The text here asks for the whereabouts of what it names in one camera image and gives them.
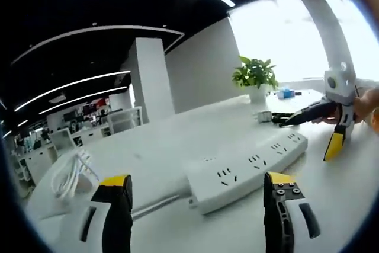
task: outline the coiled white cable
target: coiled white cable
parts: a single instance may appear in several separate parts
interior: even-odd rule
[[[57,199],[68,203],[75,195],[79,174],[84,173],[87,169],[99,180],[95,172],[88,166],[90,159],[90,154],[82,150],[68,158],[62,167],[53,174],[50,185]]]

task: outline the ceiling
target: ceiling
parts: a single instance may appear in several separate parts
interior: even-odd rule
[[[232,1],[240,6],[253,0]],[[13,112],[53,88],[119,71],[135,37],[162,38],[169,52],[224,18],[229,9],[221,0],[5,0],[9,29],[2,34],[0,99],[7,111],[0,107],[0,118],[12,129],[23,120],[40,119],[39,112],[54,106],[48,100],[61,92],[72,100],[114,88],[115,76],[96,79],[56,91]],[[125,25],[165,27],[184,36],[175,43],[178,33],[115,27]],[[93,31],[104,26],[105,30]],[[84,30],[49,41],[80,29]],[[130,76],[126,76],[121,85],[129,84]]]

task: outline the green plant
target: green plant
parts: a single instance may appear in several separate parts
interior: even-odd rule
[[[271,65],[271,59],[263,62],[259,59],[248,59],[240,56],[243,65],[236,68],[233,73],[232,80],[238,87],[254,86],[259,89],[262,84],[268,84],[276,89],[278,81],[275,79],[274,71],[272,70],[275,65]]]

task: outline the white power strip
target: white power strip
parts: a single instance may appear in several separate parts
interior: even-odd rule
[[[308,146],[308,139],[289,130],[261,146],[255,140],[230,145],[215,158],[186,167],[192,205],[202,214],[224,207],[263,186],[264,173],[281,172]]]

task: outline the potted plant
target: potted plant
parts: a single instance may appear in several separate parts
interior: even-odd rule
[[[266,62],[259,59],[248,59],[241,56],[242,66],[236,68],[233,73],[233,82],[242,89],[249,88],[251,101],[266,100],[266,86],[276,89],[278,81],[275,79],[275,65],[271,65],[271,59]]]

